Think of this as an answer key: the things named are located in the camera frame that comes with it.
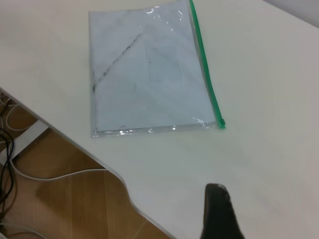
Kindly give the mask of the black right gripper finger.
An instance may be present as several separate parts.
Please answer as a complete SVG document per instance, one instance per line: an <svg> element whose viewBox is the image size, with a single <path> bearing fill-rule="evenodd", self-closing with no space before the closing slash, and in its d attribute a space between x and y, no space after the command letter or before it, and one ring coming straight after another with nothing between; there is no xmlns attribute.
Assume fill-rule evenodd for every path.
<svg viewBox="0 0 319 239"><path fill-rule="evenodd" d="M243 239L230 195L222 184L207 184L202 239Z"/></svg>

